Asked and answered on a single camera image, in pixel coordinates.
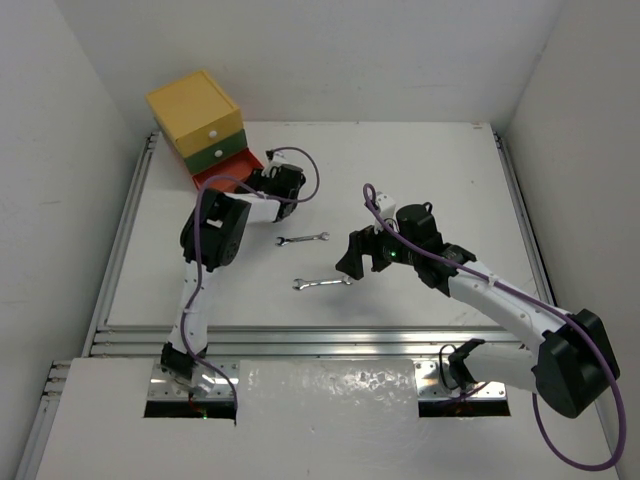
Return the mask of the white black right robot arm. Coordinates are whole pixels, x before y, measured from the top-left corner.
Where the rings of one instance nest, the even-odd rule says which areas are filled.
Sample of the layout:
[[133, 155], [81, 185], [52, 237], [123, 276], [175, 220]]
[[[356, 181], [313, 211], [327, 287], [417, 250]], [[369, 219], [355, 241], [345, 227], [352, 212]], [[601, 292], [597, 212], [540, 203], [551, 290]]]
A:
[[491, 347], [483, 339], [467, 341], [448, 357], [457, 388], [499, 381], [536, 393], [557, 413], [576, 418], [608, 388], [607, 371], [620, 375], [599, 316], [529, 301], [473, 253], [443, 241], [429, 202], [404, 206], [394, 220], [351, 232], [336, 268], [360, 280], [365, 255], [375, 272], [392, 264], [411, 266], [427, 287], [473, 307], [524, 344], [516, 351]]

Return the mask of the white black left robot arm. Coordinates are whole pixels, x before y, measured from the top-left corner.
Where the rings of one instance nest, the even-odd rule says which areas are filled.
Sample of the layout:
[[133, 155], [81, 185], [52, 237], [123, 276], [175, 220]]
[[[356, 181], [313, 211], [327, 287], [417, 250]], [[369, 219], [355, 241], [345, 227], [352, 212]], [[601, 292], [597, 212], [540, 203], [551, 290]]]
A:
[[161, 353], [162, 370], [190, 391], [209, 392], [220, 371], [204, 365], [208, 321], [201, 310], [214, 277], [237, 256], [246, 226], [291, 215], [305, 183], [301, 168], [275, 162], [253, 170], [232, 192], [209, 188], [198, 196], [180, 234], [186, 264], [181, 309]]

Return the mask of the green drawer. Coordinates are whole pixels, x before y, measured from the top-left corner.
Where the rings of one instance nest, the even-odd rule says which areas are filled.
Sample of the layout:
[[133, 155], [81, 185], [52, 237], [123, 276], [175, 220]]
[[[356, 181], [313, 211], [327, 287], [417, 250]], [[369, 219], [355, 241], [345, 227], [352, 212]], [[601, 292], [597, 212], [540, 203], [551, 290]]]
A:
[[199, 174], [247, 148], [244, 129], [184, 159], [191, 175]]

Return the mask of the red bottom drawer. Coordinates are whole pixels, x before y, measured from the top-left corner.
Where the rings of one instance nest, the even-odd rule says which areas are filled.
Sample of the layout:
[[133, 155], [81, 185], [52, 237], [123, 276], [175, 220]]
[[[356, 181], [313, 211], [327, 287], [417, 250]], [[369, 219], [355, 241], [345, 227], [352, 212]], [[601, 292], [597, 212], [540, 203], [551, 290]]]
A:
[[254, 170], [263, 168], [263, 163], [249, 149], [244, 149], [207, 170], [194, 175], [192, 181], [197, 189], [210, 177], [219, 175], [229, 176], [245, 182]]

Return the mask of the yellow top drawer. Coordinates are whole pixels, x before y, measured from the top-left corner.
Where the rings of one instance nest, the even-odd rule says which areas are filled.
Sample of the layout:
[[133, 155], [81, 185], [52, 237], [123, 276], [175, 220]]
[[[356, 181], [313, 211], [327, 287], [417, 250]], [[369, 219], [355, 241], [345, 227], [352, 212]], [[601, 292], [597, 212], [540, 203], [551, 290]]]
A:
[[176, 146], [183, 157], [189, 157], [242, 129], [242, 113], [240, 110], [236, 110], [179, 137], [176, 140]]

